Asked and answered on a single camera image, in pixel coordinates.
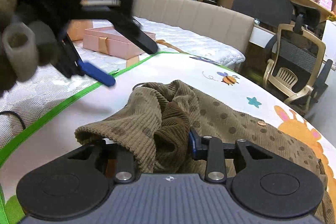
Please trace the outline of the brown gloved left hand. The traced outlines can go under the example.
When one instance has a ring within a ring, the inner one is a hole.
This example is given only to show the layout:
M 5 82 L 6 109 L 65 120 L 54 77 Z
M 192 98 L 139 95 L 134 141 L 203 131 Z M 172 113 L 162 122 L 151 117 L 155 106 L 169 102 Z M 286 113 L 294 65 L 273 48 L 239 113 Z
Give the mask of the brown gloved left hand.
M 15 21 L 17 0 L 1 0 L 1 94 L 33 77 L 38 67 L 56 63 L 60 49 L 41 21 Z

